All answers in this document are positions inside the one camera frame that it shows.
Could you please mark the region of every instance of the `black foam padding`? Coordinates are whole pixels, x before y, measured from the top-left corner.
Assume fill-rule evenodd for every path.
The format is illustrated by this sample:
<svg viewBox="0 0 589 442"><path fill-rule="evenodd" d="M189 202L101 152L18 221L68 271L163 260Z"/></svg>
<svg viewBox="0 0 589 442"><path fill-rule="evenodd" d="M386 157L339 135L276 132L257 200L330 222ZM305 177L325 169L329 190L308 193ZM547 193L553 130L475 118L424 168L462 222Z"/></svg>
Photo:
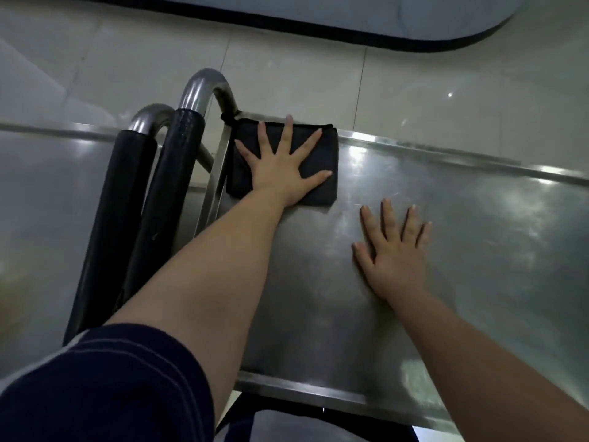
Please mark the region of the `black foam padding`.
<svg viewBox="0 0 589 442"><path fill-rule="evenodd" d="M123 284L123 303L170 258L203 131L204 118L200 113L176 110L143 206L137 240Z"/></svg>
<svg viewBox="0 0 589 442"><path fill-rule="evenodd" d="M157 142L122 130L115 140L64 345L110 318L139 227Z"/></svg>
<svg viewBox="0 0 589 442"><path fill-rule="evenodd" d="M252 190L252 171L246 160L239 155L235 148L235 139L240 140L258 158L260 157L260 143L257 138L257 121L240 119L233 126L230 139L230 165L227 172L227 192L238 199L243 198ZM337 129L331 124L327 126L310 126L295 124L291 153L296 151L318 128L323 129L321 139L298 168L300 176L308 178L320 170L331 170L333 174L323 184L309 192L298 204L307 206L331 206L337 198L337 165L339 162L339 144L337 143ZM276 152L284 124L281 122L267 122L266 133L272 150Z"/></svg>

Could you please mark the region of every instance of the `shirt sleeve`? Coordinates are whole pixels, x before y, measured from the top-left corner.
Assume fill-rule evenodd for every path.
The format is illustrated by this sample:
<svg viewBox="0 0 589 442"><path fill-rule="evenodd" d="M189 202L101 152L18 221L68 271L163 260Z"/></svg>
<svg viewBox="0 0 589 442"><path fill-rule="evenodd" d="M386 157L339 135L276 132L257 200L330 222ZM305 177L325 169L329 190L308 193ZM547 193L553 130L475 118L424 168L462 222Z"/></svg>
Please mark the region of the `shirt sleeve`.
<svg viewBox="0 0 589 442"><path fill-rule="evenodd" d="M0 395L0 440L198 441L214 437L202 368L157 329L92 329Z"/></svg>

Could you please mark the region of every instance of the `forearm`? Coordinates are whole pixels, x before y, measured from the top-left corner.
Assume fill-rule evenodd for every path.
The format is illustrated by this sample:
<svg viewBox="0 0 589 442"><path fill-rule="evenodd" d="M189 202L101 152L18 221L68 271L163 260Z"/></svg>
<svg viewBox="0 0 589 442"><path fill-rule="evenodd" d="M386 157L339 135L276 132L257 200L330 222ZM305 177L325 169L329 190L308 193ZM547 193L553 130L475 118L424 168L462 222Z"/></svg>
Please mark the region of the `forearm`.
<svg viewBox="0 0 589 442"><path fill-rule="evenodd" d="M235 382L283 212L252 191L178 252L110 322L136 322L182 342L202 366L217 417Z"/></svg>
<svg viewBox="0 0 589 442"><path fill-rule="evenodd" d="M392 306L467 442L587 439L586 409L438 299Z"/></svg>

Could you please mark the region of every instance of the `curved metal pipe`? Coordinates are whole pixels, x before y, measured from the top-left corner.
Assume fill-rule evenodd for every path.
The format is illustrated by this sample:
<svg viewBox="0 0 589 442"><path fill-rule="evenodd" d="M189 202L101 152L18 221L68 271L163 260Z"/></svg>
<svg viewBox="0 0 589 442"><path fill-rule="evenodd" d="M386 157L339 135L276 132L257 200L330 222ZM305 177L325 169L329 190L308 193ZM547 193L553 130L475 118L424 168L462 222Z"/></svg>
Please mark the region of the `curved metal pipe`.
<svg viewBox="0 0 589 442"><path fill-rule="evenodd" d="M165 103L152 103L139 110L127 130L155 138L163 126L169 126L174 109Z"/></svg>
<svg viewBox="0 0 589 442"><path fill-rule="evenodd" d="M225 76L211 68L204 68L190 78L178 108L196 111L204 118L213 94L222 113L237 114L237 104Z"/></svg>

